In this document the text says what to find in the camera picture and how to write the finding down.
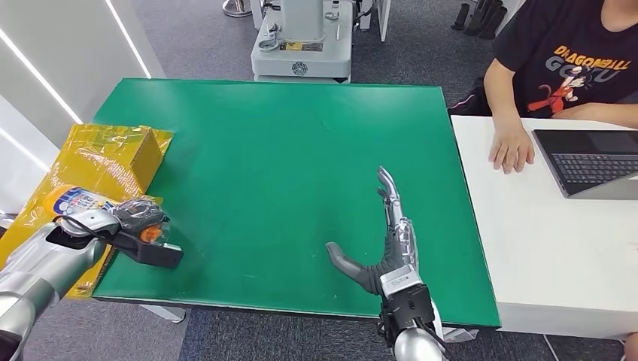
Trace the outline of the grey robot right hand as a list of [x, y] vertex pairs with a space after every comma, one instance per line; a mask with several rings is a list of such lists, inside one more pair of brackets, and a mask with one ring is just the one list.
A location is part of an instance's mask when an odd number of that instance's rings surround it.
[[330, 261], [342, 274], [372, 295], [384, 295], [381, 277], [411, 266], [418, 269], [418, 249], [412, 221], [403, 213], [403, 205], [390, 172], [379, 166], [377, 177], [382, 186], [377, 189], [384, 205], [386, 235], [381, 260], [374, 265], [361, 265], [345, 255], [335, 242], [325, 244]]

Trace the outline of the person's right hand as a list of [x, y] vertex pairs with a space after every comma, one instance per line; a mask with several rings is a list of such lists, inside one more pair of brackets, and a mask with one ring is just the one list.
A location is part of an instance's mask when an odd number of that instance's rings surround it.
[[535, 159], [533, 142], [521, 122], [495, 123], [488, 160], [494, 170], [520, 173]]

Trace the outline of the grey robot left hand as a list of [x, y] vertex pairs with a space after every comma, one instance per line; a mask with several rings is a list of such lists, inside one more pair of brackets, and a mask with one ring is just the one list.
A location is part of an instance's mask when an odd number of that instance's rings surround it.
[[120, 221], [126, 233], [135, 236], [140, 236], [149, 227], [170, 221], [155, 201], [146, 198], [122, 202], [115, 205], [111, 213]]

